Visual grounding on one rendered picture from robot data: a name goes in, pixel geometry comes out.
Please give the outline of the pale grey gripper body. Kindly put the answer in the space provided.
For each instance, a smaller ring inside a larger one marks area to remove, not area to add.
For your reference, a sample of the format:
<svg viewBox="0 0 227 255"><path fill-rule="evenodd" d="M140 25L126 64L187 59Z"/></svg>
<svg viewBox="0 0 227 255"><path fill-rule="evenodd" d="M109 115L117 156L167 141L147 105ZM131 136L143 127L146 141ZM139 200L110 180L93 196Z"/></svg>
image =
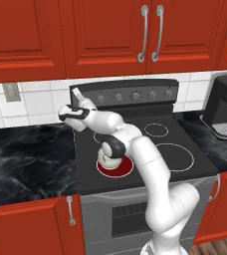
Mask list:
<svg viewBox="0 0 227 255"><path fill-rule="evenodd" d="M96 111L96 105L86 98L78 88L72 89L72 109L77 111L80 108Z"/></svg>

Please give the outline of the white kettle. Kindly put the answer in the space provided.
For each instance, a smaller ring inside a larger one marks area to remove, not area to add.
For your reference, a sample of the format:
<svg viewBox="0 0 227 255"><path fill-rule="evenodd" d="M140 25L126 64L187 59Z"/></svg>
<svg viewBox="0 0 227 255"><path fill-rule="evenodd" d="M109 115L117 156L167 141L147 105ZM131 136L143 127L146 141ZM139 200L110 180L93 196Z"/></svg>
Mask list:
<svg viewBox="0 0 227 255"><path fill-rule="evenodd" d="M105 169L115 169L121 164L121 158L109 158L100 148L98 151L98 162Z"/></svg>

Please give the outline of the black and grey stove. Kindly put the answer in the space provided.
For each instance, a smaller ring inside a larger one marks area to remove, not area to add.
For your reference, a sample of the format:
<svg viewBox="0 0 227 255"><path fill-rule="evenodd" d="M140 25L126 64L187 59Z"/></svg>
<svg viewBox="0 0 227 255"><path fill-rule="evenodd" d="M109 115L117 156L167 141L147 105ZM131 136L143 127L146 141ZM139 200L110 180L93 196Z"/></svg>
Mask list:
<svg viewBox="0 0 227 255"><path fill-rule="evenodd" d="M127 124L136 126L144 136L151 139L170 170L170 187L189 179L217 177L216 166L173 117L177 81L103 82L80 85L78 89L99 111L121 115ZM170 99L165 96L167 90L173 91ZM156 92L154 100L149 97L151 91ZM140 94L138 101L132 99L134 92ZM122 94L123 100L117 102L114 97L116 94ZM103 104L98 102L99 95L105 97ZM127 155L115 169L101 166L98 151L105 138L90 128L75 134L81 196L145 186L133 160Z"/></svg>

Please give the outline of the grey oven door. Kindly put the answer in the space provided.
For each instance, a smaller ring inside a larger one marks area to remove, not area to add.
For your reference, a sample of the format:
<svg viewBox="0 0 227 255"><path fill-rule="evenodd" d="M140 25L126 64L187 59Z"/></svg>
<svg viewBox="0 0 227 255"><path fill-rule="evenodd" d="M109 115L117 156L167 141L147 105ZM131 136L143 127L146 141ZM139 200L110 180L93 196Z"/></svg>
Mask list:
<svg viewBox="0 0 227 255"><path fill-rule="evenodd" d="M200 200L181 232L180 244L187 252L193 244L212 188L198 191ZM147 199L126 204L82 202L86 255L139 255L152 237L145 222L146 204Z"/></svg>

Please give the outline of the red base cupboard door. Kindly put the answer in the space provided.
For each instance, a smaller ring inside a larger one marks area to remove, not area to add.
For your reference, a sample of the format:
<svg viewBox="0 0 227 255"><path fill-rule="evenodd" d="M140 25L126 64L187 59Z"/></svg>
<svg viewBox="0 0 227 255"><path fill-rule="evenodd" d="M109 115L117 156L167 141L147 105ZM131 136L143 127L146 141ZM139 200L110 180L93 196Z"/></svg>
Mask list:
<svg viewBox="0 0 227 255"><path fill-rule="evenodd" d="M72 197L75 226L67 197L0 206L0 255L86 255L80 197Z"/></svg>
<svg viewBox="0 0 227 255"><path fill-rule="evenodd" d="M221 172L207 202L194 244L227 239L227 172Z"/></svg>

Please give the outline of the black coffee machine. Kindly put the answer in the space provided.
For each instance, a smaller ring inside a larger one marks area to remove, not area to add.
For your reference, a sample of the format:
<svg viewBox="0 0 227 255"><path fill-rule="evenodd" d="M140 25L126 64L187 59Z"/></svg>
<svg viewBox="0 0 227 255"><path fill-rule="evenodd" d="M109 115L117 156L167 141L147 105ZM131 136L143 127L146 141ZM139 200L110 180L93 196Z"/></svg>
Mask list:
<svg viewBox="0 0 227 255"><path fill-rule="evenodd" d="M200 120L220 139L227 139L227 75L217 76Z"/></svg>

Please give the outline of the grey wall socket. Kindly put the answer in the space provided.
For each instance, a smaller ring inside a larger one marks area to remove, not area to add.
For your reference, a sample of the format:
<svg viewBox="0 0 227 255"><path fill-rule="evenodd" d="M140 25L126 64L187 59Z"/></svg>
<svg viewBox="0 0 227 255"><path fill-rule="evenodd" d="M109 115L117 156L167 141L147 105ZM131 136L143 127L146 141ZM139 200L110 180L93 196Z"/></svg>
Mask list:
<svg viewBox="0 0 227 255"><path fill-rule="evenodd" d="M6 101L8 103L21 101L20 92L19 92L17 83L6 83L6 84L3 84L2 87L3 87Z"/></svg>

